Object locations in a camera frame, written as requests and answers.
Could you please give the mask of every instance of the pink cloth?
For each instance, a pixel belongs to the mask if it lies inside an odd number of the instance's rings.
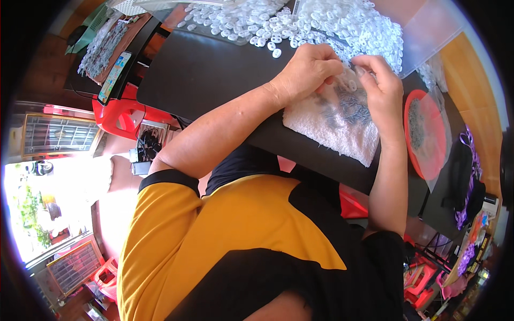
[[[442,274],[444,272],[441,272],[437,278],[435,279],[435,281],[437,282],[437,284],[439,285],[439,287],[441,288],[441,292],[442,292],[442,295],[443,295],[443,299],[447,299],[449,297],[455,297],[455,296],[458,296],[459,294],[461,294],[465,289],[466,287],[468,286],[468,279],[464,276],[464,275],[461,275],[457,281],[455,281],[454,283],[448,285],[447,287],[444,287],[443,288],[443,283],[446,279],[446,277],[448,275],[445,275],[444,277],[442,277]]]

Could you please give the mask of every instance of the black bag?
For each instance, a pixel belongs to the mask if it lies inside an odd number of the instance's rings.
[[[450,171],[450,191],[443,198],[442,207],[451,209],[453,213],[461,212],[466,206],[466,196],[469,191],[469,181],[473,168],[473,155],[469,146],[458,142],[454,146],[455,160],[451,165]],[[466,208],[467,218],[464,225],[473,221],[475,216],[482,209],[485,197],[485,184],[473,176],[473,190],[468,199]]]

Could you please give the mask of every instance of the person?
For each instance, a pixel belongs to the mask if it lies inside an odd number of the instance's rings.
[[[122,320],[402,319],[403,89],[382,57],[352,62],[382,146],[365,231],[340,216],[337,182],[306,169],[297,179],[244,144],[343,71],[330,46],[305,44],[273,80],[201,116],[154,159],[120,254]]]

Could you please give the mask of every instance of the hand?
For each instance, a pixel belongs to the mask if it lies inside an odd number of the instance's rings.
[[[382,56],[359,55],[352,59],[355,73],[368,94],[368,108],[378,128],[382,146],[405,144],[403,132],[403,85]],[[377,80],[367,70],[375,73]]]
[[[283,108],[314,91],[321,93],[324,84],[330,85],[334,76],[342,72],[341,60],[329,45],[304,44],[298,47],[284,70],[268,84]]]

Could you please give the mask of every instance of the white towel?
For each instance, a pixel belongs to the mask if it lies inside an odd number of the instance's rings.
[[[373,121],[358,120],[353,124],[345,119],[344,108],[336,93],[347,88],[349,80],[357,84],[355,93],[363,93],[361,101],[367,106],[367,98],[362,85],[350,69],[337,77],[330,86],[326,86],[321,95],[311,96],[284,110],[284,126],[314,139],[323,146],[339,153],[355,158],[362,165],[370,167],[378,145],[378,129]]]

